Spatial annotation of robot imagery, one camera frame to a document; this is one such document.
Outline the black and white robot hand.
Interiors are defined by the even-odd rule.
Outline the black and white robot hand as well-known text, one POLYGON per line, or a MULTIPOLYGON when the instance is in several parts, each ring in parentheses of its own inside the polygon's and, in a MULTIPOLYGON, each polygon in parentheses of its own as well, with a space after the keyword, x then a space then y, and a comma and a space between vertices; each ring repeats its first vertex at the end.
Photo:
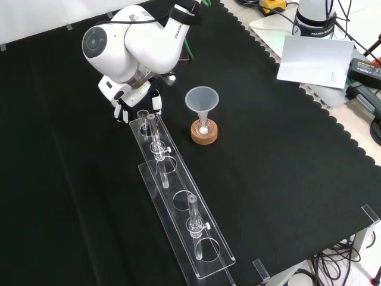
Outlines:
POLYGON ((150 99, 153 113, 161 114, 163 107, 158 89, 152 87, 154 78, 149 79, 141 87, 132 89, 126 83, 115 83, 109 77, 103 76, 98 88, 103 96, 114 107, 114 118, 118 122, 128 123, 136 117, 136 109, 147 98, 150 99))

